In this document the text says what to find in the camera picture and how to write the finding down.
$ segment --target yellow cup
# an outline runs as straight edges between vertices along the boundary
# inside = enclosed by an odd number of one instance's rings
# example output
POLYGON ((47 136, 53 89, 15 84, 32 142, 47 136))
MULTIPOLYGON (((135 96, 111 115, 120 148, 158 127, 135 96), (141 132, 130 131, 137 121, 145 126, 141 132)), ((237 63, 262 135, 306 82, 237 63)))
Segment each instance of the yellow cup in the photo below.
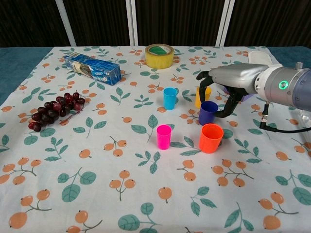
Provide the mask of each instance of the yellow cup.
MULTIPOLYGON (((197 108, 201 108, 201 101, 200 101, 200 88, 196 88, 196 95, 195 95, 195 106, 197 108)), ((209 99, 209 96, 212 92, 212 89, 208 86, 205 90, 205 101, 207 101, 209 99)))

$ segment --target pink cup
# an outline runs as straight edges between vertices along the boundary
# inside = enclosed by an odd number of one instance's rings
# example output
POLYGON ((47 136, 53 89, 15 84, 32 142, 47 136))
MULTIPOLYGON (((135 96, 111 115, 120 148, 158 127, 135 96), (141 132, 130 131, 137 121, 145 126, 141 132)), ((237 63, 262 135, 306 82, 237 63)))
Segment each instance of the pink cup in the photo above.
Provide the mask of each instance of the pink cup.
POLYGON ((157 146, 161 150, 167 150, 171 143, 172 129, 168 125, 160 125, 156 129, 157 132, 157 146))

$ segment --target purple cup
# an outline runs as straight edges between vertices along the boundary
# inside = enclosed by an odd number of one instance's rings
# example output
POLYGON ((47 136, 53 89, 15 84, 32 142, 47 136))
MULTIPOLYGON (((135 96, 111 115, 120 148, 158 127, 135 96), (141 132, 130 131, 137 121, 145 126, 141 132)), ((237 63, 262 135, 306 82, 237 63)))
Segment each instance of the purple cup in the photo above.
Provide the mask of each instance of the purple cup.
POLYGON ((199 123, 206 125, 213 123, 215 116, 214 113, 218 110, 218 105, 213 101, 204 101, 201 103, 199 123))

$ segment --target tablecloth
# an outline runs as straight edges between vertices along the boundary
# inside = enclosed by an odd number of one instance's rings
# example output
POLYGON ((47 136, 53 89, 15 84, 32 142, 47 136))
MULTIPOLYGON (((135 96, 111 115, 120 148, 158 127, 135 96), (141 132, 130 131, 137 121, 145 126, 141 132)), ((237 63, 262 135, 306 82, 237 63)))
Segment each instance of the tablecloth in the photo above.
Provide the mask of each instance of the tablecloth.
MULTIPOLYGON (((175 47, 172 67, 156 70, 144 48, 55 47, 0 107, 1 231, 310 232, 311 143, 259 129, 262 99, 215 119, 225 133, 215 153, 198 147, 196 75, 269 50, 175 47), (73 51, 120 64, 121 82, 69 72, 62 56, 73 51), (171 111, 163 108, 166 87, 178 92, 171 111), (39 106, 75 90, 86 99, 82 111, 40 133, 28 129, 39 106), (173 128, 168 150, 156 146, 161 124, 173 128)), ((228 95, 211 88, 222 109, 228 95)), ((278 104, 268 120, 303 127, 297 110, 278 104)))

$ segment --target tape roll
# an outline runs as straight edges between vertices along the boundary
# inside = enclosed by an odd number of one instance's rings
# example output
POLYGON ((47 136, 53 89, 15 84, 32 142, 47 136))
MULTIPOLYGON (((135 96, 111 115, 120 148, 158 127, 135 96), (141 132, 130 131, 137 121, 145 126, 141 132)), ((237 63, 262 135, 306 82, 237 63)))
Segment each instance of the tape roll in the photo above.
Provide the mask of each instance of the tape roll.
POLYGON ((174 49, 165 44, 153 44, 145 48, 147 66, 155 69, 165 69, 173 64, 174 49))

